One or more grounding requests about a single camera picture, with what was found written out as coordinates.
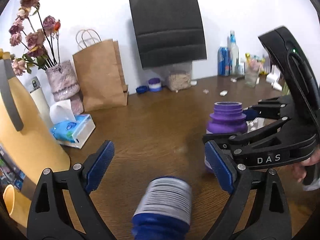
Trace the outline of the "person's right hand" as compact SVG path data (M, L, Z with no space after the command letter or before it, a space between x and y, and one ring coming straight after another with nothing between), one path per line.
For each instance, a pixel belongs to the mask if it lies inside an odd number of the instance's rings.
M305 168L319 163L319 156L320 156L320 151L319 151L319 147L317 147L310 158L300 163L295 163L292 165L291 171L292 171L293 177L299 183L302 182L303 179L306 177Z

